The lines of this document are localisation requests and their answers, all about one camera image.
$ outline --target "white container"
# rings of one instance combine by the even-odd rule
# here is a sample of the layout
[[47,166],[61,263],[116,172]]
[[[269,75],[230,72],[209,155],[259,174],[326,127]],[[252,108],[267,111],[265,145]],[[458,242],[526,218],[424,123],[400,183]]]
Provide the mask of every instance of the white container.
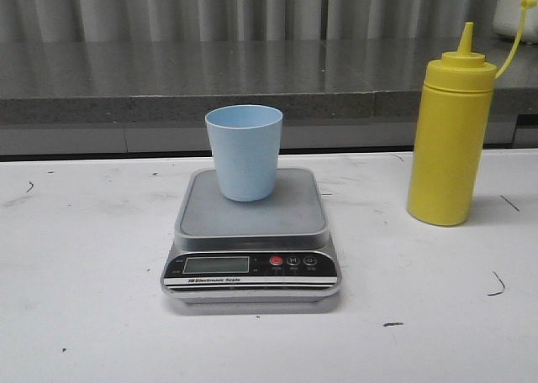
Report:
[[[521,0],[497,0],[493,31],[501,36],[515,37],[520,24]],[[527,11],[521,41],[538,43],[538,9]]]

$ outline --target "black mark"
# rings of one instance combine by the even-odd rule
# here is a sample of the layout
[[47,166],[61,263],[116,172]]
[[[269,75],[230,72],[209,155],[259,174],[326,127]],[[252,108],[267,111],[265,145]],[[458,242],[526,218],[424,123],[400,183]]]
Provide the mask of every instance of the black mark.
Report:
[[503,280],[501,280],[499,278],[499,276],[497,275],[497,273],[494,271],[493,274],[495,275],[495,277],[497,278],[497,280],[501,283],[501,286],[503,287],[503,289],[499,292],[495,292],[495,293],[488,293],[488,296],[497,296],[497,295],[500,295],[501,293],[504,293],[504,290],[506,289],[506,285],[504,284]]
[[510,200],[508,198],[506,198],[505,196],[499,196],[501,198],[503,198],[508,204],[510,204],[512,206],[513,209],[515,209],[517,212],[520,211],[519,208],[517,208],[512,202],[510,202]]
[[404,162],[404,158],[402,158],[401,156],[398,156],[398,155],[391,155],[391,156],[394,156],[395,158],[398,158],[402,161],[402,163]]

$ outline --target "scale button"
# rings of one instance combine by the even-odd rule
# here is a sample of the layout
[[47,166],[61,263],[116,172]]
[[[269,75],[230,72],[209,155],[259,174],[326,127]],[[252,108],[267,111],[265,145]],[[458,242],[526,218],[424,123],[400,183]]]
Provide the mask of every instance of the scale button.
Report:
[[283,262],[283,258],[280,256],[280,255],[273,255],[270,259],[269,259],[269,262],[272,264],[272,265],[282,265],[282,262]]
[[304,257],[303,263],[306,265],[316,265],[318,264],[318,259],[316,259],[313,255],[307,255]]
[[290,255],[286,258],[286,264],[288,265],[299,265],[301,260],[296,255]]

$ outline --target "yellow bottle cap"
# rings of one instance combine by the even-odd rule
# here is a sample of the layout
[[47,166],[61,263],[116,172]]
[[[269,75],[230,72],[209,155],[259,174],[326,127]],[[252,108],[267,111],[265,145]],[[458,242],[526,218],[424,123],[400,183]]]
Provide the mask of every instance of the yellow bottle cap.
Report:
[[472,22],[467,22],[457,51],[443,53],[426,70],[425,85],[449,92],[488,92],[495,84],[497,67],[484,54],[472,52]]

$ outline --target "gray countertop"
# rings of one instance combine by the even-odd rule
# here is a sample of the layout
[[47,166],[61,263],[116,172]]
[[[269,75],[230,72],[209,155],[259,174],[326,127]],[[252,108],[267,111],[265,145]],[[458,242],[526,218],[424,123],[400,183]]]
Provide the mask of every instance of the gray countertop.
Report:
[[[286,121],[415,120],[428,61],[457,39],[275,42],[3,43],[0,125],[203,126],[219,106],[256,102]],[[479,39],[501,65],[511,42]],[[538,47],[521,45],[492,116],[538,113]]]

